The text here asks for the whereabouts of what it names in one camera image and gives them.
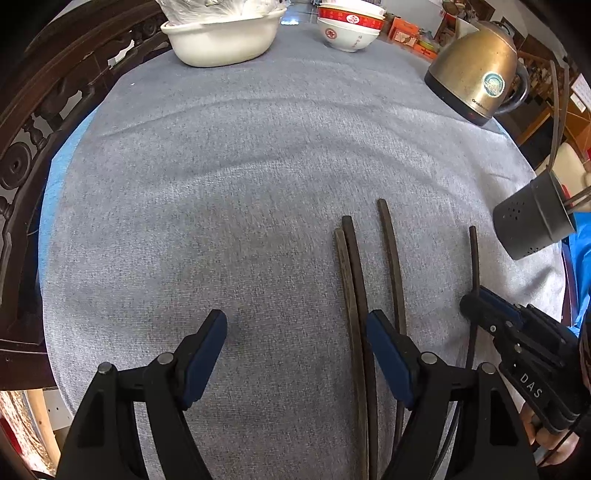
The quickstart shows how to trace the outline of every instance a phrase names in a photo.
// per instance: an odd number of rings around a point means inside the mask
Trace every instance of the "floor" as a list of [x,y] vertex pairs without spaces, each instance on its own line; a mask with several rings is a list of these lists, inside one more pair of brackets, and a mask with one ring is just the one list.
[[318,11],[310,2],[296,2],[287,7],[287,12],[281,20],[281,25],[299,25],[302,23],[316,23]]

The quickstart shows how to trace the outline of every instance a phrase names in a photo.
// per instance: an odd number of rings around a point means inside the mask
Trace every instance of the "blue cloth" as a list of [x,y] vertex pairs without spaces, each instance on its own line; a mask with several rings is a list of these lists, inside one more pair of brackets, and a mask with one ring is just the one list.
[[570,328],[577,336],[587,308],[589,307],[589,289],[591,287],[591,213],[574,214],[577,231],[569,236],[570,255],[573,259],[574,280],[579,299],[579,313]]
[[76,130],[68,137],[66,143],[62,145],[51,162],[49,170],[49,178],[45,187],[43,195],[43,205],[41,206],[41,219],[39,222],[39,280],[41,289],[43,289],[43,279],[45,277],[45,270],[47,266],[47,250],[49,248],[49,240],[51,238],[51,230],[53,227],[53,219],[56,215],[57,205],[61,197],[61,190],[64,186],[64,179],[68,166],[74,156],[74,151],[80,143],[80,139],[90,122],[95,117],[96,108],[82,120]]

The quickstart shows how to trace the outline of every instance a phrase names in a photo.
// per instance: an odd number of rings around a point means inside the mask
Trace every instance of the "gray tablecloth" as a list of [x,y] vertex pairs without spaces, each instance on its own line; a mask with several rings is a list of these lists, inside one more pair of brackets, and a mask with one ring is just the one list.
[[[99,362],[145,365],[221,308],[228,339],[187,412],[214,478],[356,478],[333,230],[353,216],[369,307],[391,315],[379,197],[420,349],[464,361],[471,224],[483,284],[558,317],[558,249],[513,262],[492,227],[493,207],[533,172],[494,122],[476,127],[436,98],[426,70],[381,41],[349,54],[315,26],[287,26],[244,64],[194,69],[169,52],[125,75],[74,154],[51,232],[44,317],[68,407]],[[481,332],[484,360],[497,358]],[[394,402],[377,370],[383,470]],[[160,478],[143,411],[139,428]]]

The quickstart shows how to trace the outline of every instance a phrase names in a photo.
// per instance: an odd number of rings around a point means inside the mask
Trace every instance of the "plastic bag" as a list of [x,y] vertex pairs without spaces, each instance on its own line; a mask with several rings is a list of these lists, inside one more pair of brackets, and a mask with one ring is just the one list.
[[156,0],[170,25],[217,23],[264,17],[284,0]]

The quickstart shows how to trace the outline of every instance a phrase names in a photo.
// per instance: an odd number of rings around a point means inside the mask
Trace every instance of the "blue gripper pad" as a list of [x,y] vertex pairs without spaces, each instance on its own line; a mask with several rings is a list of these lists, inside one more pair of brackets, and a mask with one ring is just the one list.
[[221,310],[212,310],[196,333],[197,337],[202,337],[202,341],[185,369],[182,394],[185,410],[201,399],[227,334],[226,315]]
[[366,335],[392,395],[412,410],[420,352],[413,341],[394,330],[382,310],[368,315]]
[[479,297],[481,300],[485,301],[495,310],[498,310],[505,315],[507,315],[511,322],[517,327],[523,327],[523,319],[521,318],[521,313],[517,310],[511,303],[506,300],[503,300],[493,291],[490,291],[488,288],[480,287],[479,288]]

